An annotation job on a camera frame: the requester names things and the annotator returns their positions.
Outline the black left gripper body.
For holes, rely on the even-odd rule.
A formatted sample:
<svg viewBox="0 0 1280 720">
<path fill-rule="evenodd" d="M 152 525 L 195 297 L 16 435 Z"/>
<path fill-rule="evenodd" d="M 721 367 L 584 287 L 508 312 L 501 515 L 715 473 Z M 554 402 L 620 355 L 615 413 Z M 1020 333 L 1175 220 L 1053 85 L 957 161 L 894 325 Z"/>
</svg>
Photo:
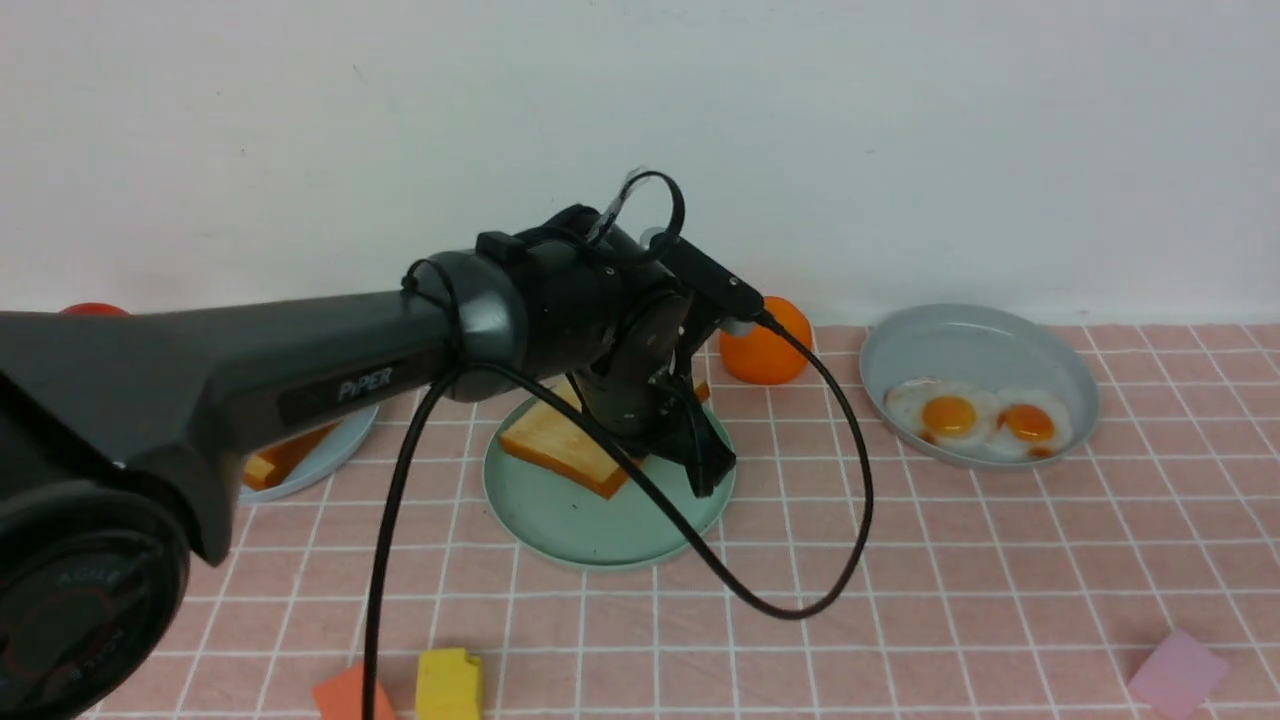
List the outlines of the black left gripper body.
<svg viewBox="0 0 1280 720">
<path fill-rule="evenodd" d="M 672 372 L 690 305 L 690 297 L 659 290 L 623 314 L 613 345 L 579 372 L 584 415 L 622 441 L 640 441 L 698 406 L 692 382 Z"/>
</svg>

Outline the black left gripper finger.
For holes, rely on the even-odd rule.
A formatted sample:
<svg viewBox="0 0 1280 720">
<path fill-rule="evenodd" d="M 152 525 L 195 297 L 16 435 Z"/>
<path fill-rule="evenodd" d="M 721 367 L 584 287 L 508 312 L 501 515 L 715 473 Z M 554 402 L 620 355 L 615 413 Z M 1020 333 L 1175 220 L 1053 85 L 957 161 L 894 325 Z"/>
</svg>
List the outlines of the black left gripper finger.
<svg viewBox="0 0 1280 720">
<path fill-rule="evenodd" d="M 686 471 L 692 495 L 709 498 L 736 468 L 736 455 L 703 407 L 691 386 L 658 386 L 658 419 L 650 454 Z"/>
</svg>

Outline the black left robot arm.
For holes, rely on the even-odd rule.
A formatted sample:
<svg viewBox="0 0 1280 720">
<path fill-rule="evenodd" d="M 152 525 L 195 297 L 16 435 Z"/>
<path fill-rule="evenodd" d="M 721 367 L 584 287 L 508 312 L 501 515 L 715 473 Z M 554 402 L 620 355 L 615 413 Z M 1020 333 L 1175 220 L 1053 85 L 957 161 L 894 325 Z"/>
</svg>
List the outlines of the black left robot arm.
<svg viewBox="0 0 1280 720">
<path fill-rule="evenodd" d="M 248 456 L 421 386 L 566 375 L 598 434 L 736 464 L 694 389 L 718 318 L 694 246 L 567 208 L 413 263 L 398 290 L 128 316 L 3 314 L 3 716 L 73 719 L 156 648 L 189 561 L 228 555 Z"/>
</svg>

